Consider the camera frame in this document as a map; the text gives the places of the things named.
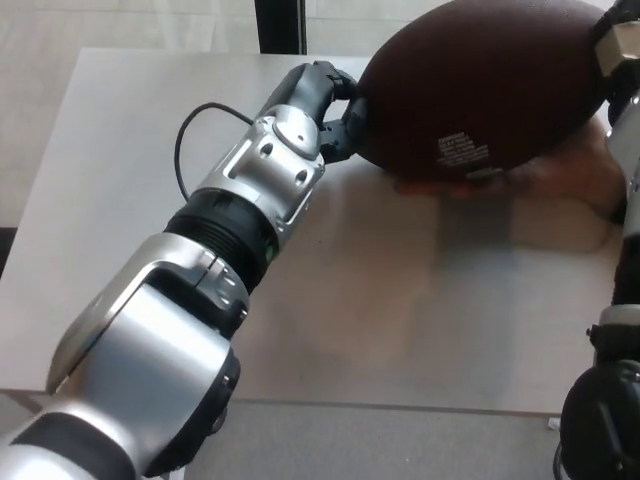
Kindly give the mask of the bare person's hand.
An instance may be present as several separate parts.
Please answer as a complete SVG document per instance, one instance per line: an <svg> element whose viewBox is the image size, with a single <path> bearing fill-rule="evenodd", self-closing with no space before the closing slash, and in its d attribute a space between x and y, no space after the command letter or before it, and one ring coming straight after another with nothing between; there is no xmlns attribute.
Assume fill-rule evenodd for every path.
<svg viewBox="0 0 640 480"><path fill-rule="evenodd" d="M623 171L609 154L604 126L596 117L557 148L513 170L468 182L398 179L395 188L405 195L444 195L457 199L573 199L585 203L614 225L624 222L627 207Z"/></svg>

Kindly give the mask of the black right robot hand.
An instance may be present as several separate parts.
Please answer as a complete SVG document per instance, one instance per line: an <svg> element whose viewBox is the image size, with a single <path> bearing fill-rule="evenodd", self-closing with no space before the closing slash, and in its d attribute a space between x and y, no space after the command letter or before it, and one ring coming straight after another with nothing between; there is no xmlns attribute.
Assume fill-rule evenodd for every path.
<svg viewBox="0 0 640 480"><path fill-rule="evenodd" d="M592 36L608 120L614 125L639 91L639 2L615 1Z"/></svg>

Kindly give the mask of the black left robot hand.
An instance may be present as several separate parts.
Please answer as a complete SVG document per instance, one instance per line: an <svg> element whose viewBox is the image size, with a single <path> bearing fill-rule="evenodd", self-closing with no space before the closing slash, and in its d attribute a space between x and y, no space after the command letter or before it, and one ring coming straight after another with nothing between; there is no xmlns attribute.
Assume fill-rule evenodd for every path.
<svg viewBox="0 0 640 480"><path fill-rule="evenodd" d="M368 106L357 82L327 61L288 72L260 110L274 132L305 159L332 164L349 159L366 136Z"/></svg>

